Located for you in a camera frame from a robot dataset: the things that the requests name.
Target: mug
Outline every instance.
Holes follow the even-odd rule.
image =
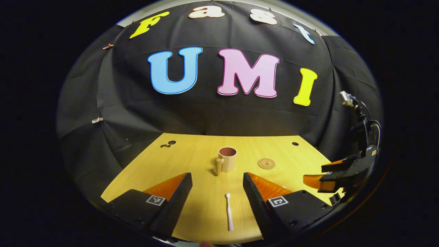
[[[235,168],[238,151],[232,147],[222,147],[218,150],[218,158],[223,159],[222,172],[230,172]]]

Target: pink letter m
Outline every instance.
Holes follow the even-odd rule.
[[[218,54],[224,58],[223,84],[217,92],[222,95],[234,95],[238,93],[235,86],[235,75],[245,94],[250,90],[259,78],[259,85],[254,93],[257,96],[273,98],[277,95],[274,89],[276,78],[276,65],[279,59],[273,55],[262,54],[253,67],[250,67],[242,51],[237,49],[222,49]]]

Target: yellow tabletop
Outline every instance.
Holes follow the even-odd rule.
[[[171,147],[160,146],[176,141]],[[215,160],[221,147],[234,147],[237,160],[232,172],[215,176]],[[258,160],[269,158],[275,168],[265,170]],[[173,237],[213,244],[245,243],[262,239],[247,195],[243,174],[254,173],[295,192],[308,192],[331,204],[329,193],[317,193],[303,184],[304,174],[323,174],[330,161],[300,136],[209,136],[163,133],[137,156],[106,188],[101,197],[110,202],[129,189],[144,191],[185,172],[192,173],[192,190],[178,219]],[[227,199],[234,231],[228,231]]]

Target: letter u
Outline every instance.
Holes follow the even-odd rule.
[[[149,56],[153,88],[162,94],[180,94],[191,89],[197,81],[197,59],[202,52],[201,47],[187,47],[178,52],[184,57],[184,76],[180,81],[168,79],[168,59],[172,52],[162,51]]]

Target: yellow letter f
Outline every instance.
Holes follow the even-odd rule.
[[[148,19],[145,19],[140,22],[140,26],[137,28],[137,30],[130,36],[130,39],[133,37],[136,37],[137,35],[143,34],[149,30],[148,26],[155,25],[158,21],[160,21],[161,16],[167,16],[169,15],[169,12],[163,12],[161,14],[155,15],[153,17],[150,17]]]

